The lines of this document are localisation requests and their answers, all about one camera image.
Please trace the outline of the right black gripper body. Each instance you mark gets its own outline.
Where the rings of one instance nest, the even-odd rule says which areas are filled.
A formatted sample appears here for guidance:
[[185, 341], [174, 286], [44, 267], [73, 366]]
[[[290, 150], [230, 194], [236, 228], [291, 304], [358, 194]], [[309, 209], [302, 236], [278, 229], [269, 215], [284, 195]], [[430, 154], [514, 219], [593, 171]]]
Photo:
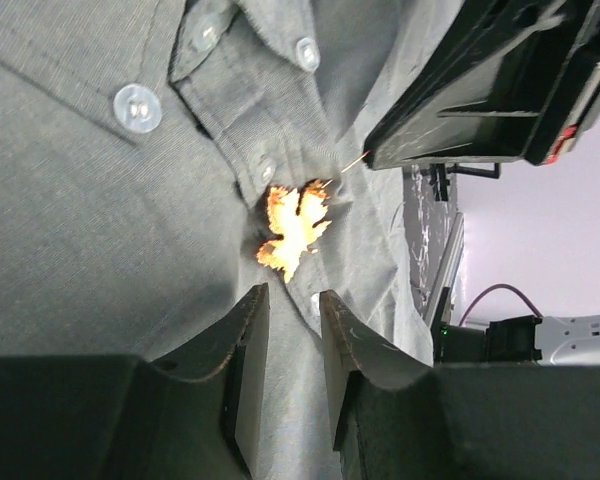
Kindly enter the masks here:
[[524, 159], [534, 166], [572, 151], [600, 116], [600, 1], [570, 5], [577, 29], [524, 147]]

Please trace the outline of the grey button shirt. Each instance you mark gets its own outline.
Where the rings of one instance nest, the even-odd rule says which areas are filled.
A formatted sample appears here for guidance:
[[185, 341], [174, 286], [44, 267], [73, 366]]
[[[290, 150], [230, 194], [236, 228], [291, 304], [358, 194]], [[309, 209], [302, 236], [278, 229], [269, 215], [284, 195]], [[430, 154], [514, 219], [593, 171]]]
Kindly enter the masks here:
[[[270, 289], [257, 475], [337, 479], [318, 297], [423, 363], [400, 170], [358, 163], [457, 1], [0, 1], [0, 355], [159, 357]], [[289, 283], [272, 186], [333, 179]]]

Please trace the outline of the orange flower brooch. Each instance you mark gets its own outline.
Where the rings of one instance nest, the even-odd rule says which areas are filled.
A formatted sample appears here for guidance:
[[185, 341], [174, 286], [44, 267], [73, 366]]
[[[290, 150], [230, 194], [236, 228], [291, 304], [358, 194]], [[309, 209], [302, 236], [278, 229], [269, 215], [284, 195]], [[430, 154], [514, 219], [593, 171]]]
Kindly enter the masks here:
[[280, 272], [285, 283], [293, 279], [303, 254], [318, 252], [312, 245], [332, 223], [326, 219], [326, 201], [330, 198], [328, 186], [333, 182], [314, 179], [302, 189], [279, 185], [269, 189], [266, 216], [274, 238], [259, 247], [256, 260]]

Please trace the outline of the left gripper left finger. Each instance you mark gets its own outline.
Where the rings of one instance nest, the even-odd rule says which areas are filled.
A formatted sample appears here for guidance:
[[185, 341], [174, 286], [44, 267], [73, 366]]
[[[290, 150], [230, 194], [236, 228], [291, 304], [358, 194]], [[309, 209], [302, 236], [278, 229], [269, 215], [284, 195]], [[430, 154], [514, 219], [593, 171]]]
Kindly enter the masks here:
[[0, 479], [251, 479], [269, 289], [154, 360], [0, 357]]

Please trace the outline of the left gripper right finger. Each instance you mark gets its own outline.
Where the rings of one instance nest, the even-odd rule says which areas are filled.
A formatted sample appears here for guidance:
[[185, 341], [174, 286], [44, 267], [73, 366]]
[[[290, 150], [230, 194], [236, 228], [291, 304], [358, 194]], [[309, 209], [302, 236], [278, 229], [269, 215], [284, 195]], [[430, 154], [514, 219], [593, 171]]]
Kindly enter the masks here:
[[600, 366], [428, 366], [320, 296], [347, 479], [600, 479]]

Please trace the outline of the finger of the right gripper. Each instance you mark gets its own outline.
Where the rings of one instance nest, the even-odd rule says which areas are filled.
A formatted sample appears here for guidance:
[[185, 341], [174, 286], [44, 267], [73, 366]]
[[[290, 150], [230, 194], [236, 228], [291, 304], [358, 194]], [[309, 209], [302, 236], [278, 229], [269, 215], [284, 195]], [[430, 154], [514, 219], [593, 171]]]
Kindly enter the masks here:
[[368, 135], [373, 170], [521, 159], [585, 20], [582, 1], [466, 1]]

